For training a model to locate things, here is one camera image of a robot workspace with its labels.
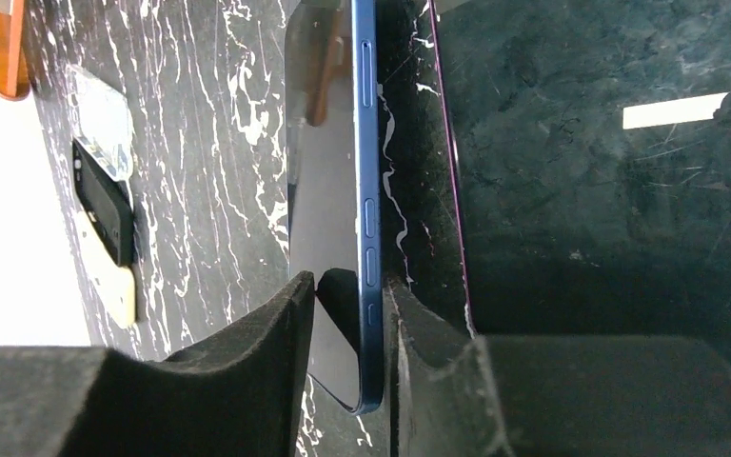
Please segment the black phone case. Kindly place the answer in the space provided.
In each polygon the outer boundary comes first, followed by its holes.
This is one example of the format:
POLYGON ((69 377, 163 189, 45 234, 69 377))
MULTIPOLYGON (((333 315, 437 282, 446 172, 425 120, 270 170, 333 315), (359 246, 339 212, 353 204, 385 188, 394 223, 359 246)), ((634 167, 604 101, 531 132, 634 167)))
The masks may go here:
POLYGON ((78 139, 71 147, 74 192, 113 263, 129 267, 134 261, 134 215, 128 198, 78 139))

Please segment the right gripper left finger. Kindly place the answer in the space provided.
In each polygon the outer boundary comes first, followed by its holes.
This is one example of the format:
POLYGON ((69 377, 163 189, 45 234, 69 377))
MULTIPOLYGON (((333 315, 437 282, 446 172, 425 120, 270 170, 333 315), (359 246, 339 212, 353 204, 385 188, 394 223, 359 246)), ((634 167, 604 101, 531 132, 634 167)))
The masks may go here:
POLYGON ((304 271, 161 362, 0 347, 0 456, 291 456, 313 307, 304 271))

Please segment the purple phone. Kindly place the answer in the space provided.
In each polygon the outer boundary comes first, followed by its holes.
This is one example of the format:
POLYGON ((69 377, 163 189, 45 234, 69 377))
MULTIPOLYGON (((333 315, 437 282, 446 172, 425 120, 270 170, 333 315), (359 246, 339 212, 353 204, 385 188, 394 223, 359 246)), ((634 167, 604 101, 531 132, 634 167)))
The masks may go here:
POLYGON ((731 1, 430 13, 469 329, 676 335, 731 366, 731 1))

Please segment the beige white phone case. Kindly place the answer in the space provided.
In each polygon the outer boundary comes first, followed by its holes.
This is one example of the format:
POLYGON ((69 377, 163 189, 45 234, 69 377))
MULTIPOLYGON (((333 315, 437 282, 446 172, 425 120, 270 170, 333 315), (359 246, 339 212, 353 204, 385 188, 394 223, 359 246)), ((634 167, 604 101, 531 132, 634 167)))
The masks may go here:
POLYGON ((85 270, 103 307, 119 328, 130 328, 136 321, 133 271, 114 264, 84 211, 75 214, 74 222, 85 270))

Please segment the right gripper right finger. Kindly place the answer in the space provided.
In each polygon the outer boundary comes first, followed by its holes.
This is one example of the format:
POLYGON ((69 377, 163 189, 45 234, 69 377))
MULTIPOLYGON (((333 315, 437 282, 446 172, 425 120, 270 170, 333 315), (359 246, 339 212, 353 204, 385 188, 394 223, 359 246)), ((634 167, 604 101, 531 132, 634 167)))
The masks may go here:
POLYGON ((677 337, 468 338, 400 281, 400 456, 731 456, 731 369, 677 337))

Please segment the clear phone case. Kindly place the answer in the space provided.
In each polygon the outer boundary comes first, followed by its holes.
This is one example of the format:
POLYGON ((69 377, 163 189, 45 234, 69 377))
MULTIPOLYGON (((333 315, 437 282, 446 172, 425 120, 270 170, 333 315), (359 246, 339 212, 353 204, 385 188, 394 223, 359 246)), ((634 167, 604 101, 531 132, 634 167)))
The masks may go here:
POLYGON ((127 182, 134 172, 127 98, 78 65, 67 65, 66 83, 74 137, 113 181, 127 182))

